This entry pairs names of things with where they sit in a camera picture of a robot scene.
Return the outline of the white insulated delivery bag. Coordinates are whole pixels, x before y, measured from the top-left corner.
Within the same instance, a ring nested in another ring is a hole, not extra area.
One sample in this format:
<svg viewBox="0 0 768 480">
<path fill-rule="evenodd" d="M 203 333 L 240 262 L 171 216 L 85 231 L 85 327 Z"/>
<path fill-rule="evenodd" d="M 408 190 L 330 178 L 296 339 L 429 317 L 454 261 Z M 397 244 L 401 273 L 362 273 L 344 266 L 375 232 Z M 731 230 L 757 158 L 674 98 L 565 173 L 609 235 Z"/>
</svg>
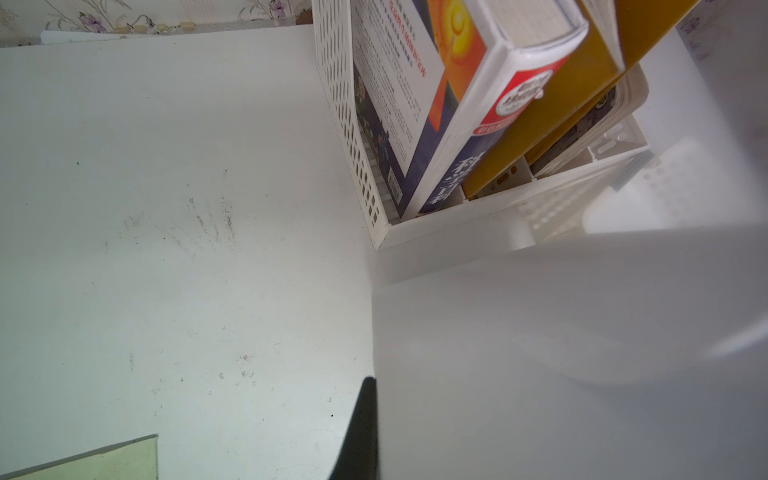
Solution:
<svg viewBox="0 0 768 480">
<path fill-rule="evenodd" d="M 376 290 L 385 479 L 763 479 L 765 226 L 592 235 Z"/>
</svg>

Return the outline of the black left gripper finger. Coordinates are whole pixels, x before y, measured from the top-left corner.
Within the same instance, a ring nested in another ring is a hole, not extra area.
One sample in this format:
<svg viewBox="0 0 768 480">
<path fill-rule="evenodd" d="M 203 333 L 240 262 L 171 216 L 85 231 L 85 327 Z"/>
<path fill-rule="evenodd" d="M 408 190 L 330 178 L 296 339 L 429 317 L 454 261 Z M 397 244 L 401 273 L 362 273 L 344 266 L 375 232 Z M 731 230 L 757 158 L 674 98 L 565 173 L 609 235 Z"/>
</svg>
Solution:
<svg viewBox="0 0 768 480">
<path fill-rule="evenodd" d="M 366 377 L 350 418 L 330 480 L 378 478 L 377 382 Z"/>
</svg>

